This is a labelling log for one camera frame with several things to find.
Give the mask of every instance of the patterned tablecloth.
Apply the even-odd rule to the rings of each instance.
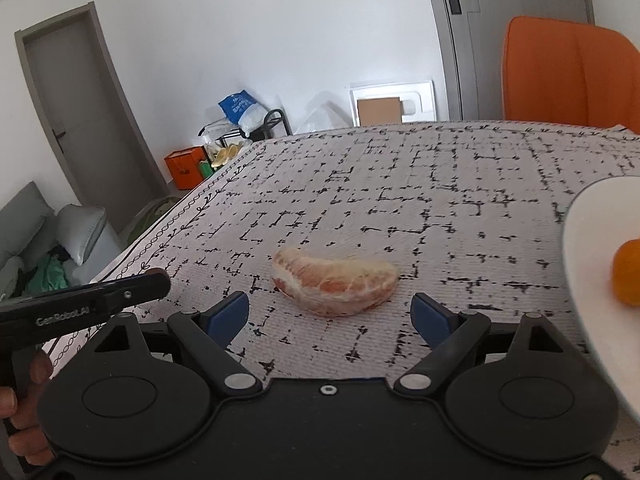
[[[590,183],[639,174],[640,138],[532,123],[430,123],[358,128],[253,144],[201,184],[101,278],[163,267],[162,301],[140,320],[203,310],[234,290],[251,302],[230,352],[261,379],[386,376],[429,352],[409,319],[424,291],[452,310],[495,321],[542,312],[584,341],[562,273],[562,217]],[[375,256],[401,281],[382,306],[321,319],[274,290],[282,245],[319,256]],[[88,333],[62,340],[60,367]],[[640,479],[636,425],[623,414],[606,459]]]

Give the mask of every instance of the silver screw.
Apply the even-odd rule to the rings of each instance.
[[[431,378],[422,374],[408,374],[400,377],[400,384],[407,390],[425,390],[431,386]]]
[[[320,393],[323,395],[335,395],[338,393],[338,388],[332,384],[325,384],[324,386],[320,386]]]
[[[246,390],[255,384],[255,377],[249,374],[231,374],[225,384],[232,390]]]

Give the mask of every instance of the door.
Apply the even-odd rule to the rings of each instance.
[[[92,27],[85,12],[25,38],[24,47],[43,124],[60,149],[63,169],[81,203],[103,206],[119,232],[161,193]]]
[[[446,67],[445,77],[458,80],[465,120],[503,118],[502,47],[512,18],[524,15],[586,23],[590,12],[587,0],[444,1],[446,23],[437,16],[436,23],[440,35],[450,35],[455,65]]]

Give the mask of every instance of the sofa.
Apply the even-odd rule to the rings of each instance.
[[[68,204],[56,214],[30,182],[0,208],[0,301],[60,247],[66,286],[89,283],[123,250],[103,208]]]

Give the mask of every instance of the orange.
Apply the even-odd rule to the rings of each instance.
[[[622,303],[640,306],[640,239],[620,246],[611,267],[613,293]]]

